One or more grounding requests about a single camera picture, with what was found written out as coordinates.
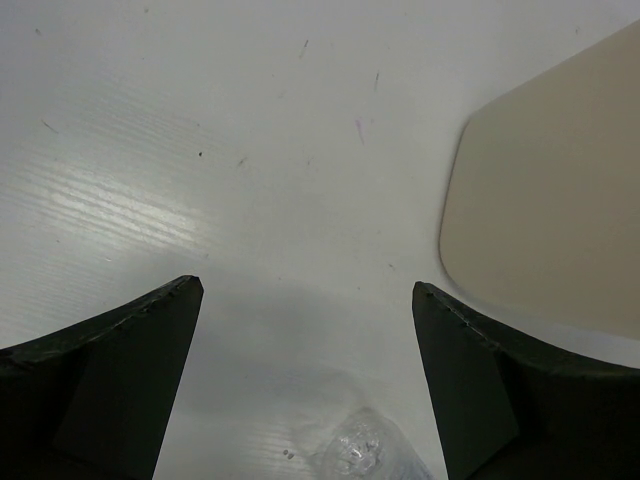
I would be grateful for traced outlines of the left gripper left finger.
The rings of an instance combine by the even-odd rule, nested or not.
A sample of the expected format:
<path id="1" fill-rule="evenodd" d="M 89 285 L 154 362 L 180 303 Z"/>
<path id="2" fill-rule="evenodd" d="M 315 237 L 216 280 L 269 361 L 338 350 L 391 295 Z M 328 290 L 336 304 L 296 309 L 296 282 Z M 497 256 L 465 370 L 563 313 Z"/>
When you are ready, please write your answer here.
<path id="1" fill-rule="evenodd" d="M 152 478 L 203 295 L 181 276 L 2 349 L 2 478 Z"/>

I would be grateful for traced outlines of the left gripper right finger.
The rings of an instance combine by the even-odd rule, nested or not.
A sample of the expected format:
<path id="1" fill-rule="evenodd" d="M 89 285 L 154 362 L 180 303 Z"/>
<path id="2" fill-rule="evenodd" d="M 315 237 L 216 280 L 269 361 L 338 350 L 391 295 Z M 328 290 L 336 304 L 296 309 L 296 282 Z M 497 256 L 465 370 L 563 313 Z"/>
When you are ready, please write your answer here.
<path id="1" fill-rule="evenodd" d="M 553 346 L 419 282 L 412 312 L 452 479 L 635 479 L 639 372 Z"/>

